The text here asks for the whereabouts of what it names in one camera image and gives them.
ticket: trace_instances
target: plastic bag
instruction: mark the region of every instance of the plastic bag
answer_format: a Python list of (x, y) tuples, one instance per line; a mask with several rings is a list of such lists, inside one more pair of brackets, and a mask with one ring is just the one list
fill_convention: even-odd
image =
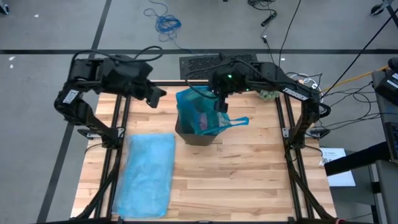
[(119, 178), (112, 211), (121, 218), (166, 215), (174, 170), (174, 134), (136, 134)]
[[(214, 96), (207, 90), (207, 86), (195, 86), (194, 88), (207, 96)], [(191, 88), (178, 92), (176, 99), (178, 118), (185, 134), (217, 135), (227, 128), (249, 124), (247, 117), (230, 119), (228, 114), (216, 111), (214, 104), (217, 99), (201, 96)]]

